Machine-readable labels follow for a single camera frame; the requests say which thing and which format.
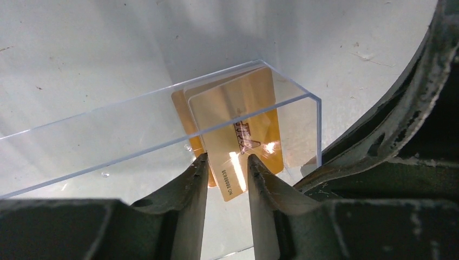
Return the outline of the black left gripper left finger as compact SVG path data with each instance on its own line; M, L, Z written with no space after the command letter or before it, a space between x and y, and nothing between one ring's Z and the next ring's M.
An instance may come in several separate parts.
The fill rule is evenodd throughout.
M1 200L1 259L199 259L208 155L127 205L118 199Z

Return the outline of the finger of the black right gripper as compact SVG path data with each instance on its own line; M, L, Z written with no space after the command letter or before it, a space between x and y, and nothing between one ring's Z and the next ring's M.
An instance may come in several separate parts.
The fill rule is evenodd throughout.
M458 1L438 1L386 94L295 184L310 198L458 200Z

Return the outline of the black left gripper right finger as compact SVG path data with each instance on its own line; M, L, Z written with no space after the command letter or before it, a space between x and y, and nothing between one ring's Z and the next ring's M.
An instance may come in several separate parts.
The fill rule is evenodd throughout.
M256 259L458 259L458 205L431 199L314 204L256 155L247 161Z

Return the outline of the clear acrylic card box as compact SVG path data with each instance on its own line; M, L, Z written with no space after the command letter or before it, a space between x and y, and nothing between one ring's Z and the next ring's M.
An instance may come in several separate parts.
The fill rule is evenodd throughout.
M1 197L116 197L131 202L178 176L196 158L171 94L199 80L272 71L289 184L322 163L321 101L257 60L1 138Z

